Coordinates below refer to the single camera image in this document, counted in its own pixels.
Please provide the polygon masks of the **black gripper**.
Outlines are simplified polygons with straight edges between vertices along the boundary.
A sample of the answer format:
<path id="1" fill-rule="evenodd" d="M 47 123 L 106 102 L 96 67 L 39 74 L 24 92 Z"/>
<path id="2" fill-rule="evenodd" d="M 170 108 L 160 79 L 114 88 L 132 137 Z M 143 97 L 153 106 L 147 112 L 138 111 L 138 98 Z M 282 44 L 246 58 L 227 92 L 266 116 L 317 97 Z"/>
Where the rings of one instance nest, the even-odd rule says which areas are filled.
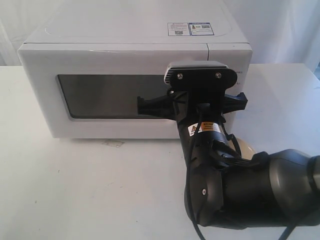
<path id="1" fill-rule="evenodd" d="M 248 99 L 241 92 L 229 94 L 193 94 L 191 92 L 169 93 L 153 99 L 137 97 L 137 113 L 159 119 L 176 121 L 178 124 L 191 120 L 226 123 L 225 115 L 246 108 Z"/>

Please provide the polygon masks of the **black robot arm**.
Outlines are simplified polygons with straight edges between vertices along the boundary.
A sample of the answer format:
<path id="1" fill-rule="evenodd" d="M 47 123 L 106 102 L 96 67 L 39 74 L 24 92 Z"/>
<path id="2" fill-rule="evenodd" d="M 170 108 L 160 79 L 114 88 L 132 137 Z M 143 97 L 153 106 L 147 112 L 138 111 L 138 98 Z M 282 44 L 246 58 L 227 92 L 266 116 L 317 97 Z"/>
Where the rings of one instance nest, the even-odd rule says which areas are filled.
<path id="1" fill-rule="evenodd" d="M 244 230 L 317 226 L 320 158 L 296 149 L 243 158 L 225 113 L 243 110 L 244 93 L 169 91 L 137 98 L 139 114 L 174 120 L 185 158 L 184 204 L 196 226 Z"/>

